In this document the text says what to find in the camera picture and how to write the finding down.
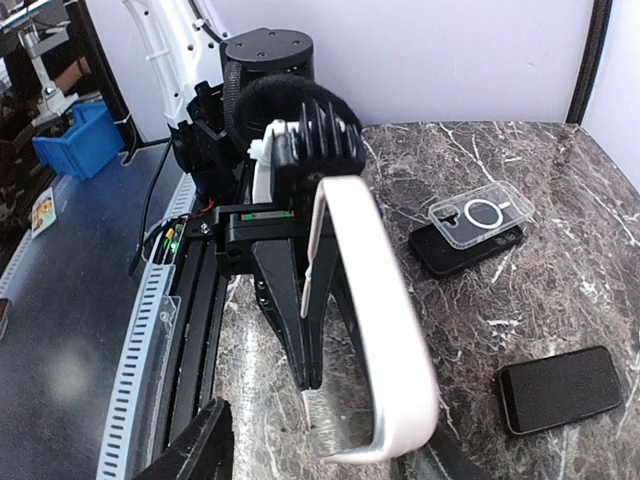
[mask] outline gray floor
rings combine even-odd
[[[0,472],[13,480],[95,476],[104,421],[138,279],[127,277],[140,209],[163,146],[96,178],[63,179],[58,221],[33,240],[7,297],[0,342]],[[150,221],[180,171],[170,158]]]

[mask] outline black cable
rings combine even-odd
[[[206,22],[206,20],[202,17],[202,14],[200,13],[200,9],[198,8],[198,5],[196,5],[196,1],[195,0],[189,0],[189,5],[191,5],[191,10],[193,10],[194,15],[196,16],[196,18],[198,20],[202,20],[204,23],[202,25],[202,29],[204,30],[204,32],[209,35],[209,37],[211,37],[211,39],[216,42],[216,43],[222,43],[222,39],[216,34],[216,32],[214,32],[211,27],[209,26],[209,24]]]
[[[129,119],[125,123],[131,122],[131,131],[133,132],[133,142],[131,144],[131,148],[129,149],[129,153],[127,153],[127,157],[122,161],[123,165],[129,165],[129,162],[133,159],[133,155],[136,153],[138,149],[138,129],[133,123],[133,119],[129,116]]]
[[[166,224],[164,224],[162,226],[162,230],[160,232],[160,245],[158,245],[158,249],[156,250],[155,256],[152,258],[149,258],[150,261],[152,261],[153,263],[157,263],[157,264],[162,264],[164,263],[162,260],[166,255],[166,249],[164,244],[164,240],[165,237],[167,235],[167,232],[169,230],[171,230],[172,228],[174,228],[175,223],[177,222],[177,220],[173,220],[173,221],[168,221]]]
[[[224,115],[224,127],[233,144],[241,152],[246,152],[245,139],[240,135],[240,128],[235,126],[235,107],[238,96],[242,91],[242,64],[235,60],[227,61],[224,67],[224,82],[222,84],[224,102],[222,110]]]
[[[149,189],[147,190],[147,196],[144,199],[144,205],[142,206],[142,218],[140,219],[140,231],[138,232],[138,244],[136,245],[136,252],[131,259],[129,270],[127,272],[129,276],[133,275],[133,272],[136,271],[136,268],[138,268],[138,264],[140,263],[140,259],[142,258],[142,251],[144,249],[144,231],[147,226],[147,217],[149,216],[149,204],[151,203],[151,195],[153,194],[153,189],[158,182],[158,178],[160,177],[160,173],[162,172],[162,167],[164,167],[164,164],[167,161],[167,157],[169,156],[169,152],[171,151],[172,146],[173,135],[169,137],[167,146],[162,152],[160,163],[158,164],[158,168],[156,168],[156,171],[153,174],[153,178],[151,179],[151,183],[149,184]]]

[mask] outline red wire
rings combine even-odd
[[[209,205],[207,205],[205,208],[203,208],[202,210],[200,210],[198,213],[196,213],[193,218],[200,218],[201,216],[203,216],[204,214],[210,212],[211,210],[213,210],[214,207],[214,203],[213,200],[209,200]]]

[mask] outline gray marble table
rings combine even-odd
[[[640,197],[611,160],[572,125],[389,125],[366,129],[364,138],[365,176],[436,366],[441,428],[495,478],[640,478]],[[536,206],[525,241],[456,277],[429,278],[407,248],[409,232],[428,222],[430,203],[494,180],[511,182]],[[623,405],[508,438],[494,373],[597,344],[613,355]],[[423,479],[437,470],[431,445],[378,465],[318,461],[371,435],[362,372],[333,303],[324,383],[305,394],[312,428],[247,277],[230,285],[214,393],[232,405],[235,478]]]

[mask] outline blue plastic bin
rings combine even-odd
[[[72,107],[74,125],[60,138],[34,137],[43,165],[83,180],[95,177],[124,147],[104,103]]]

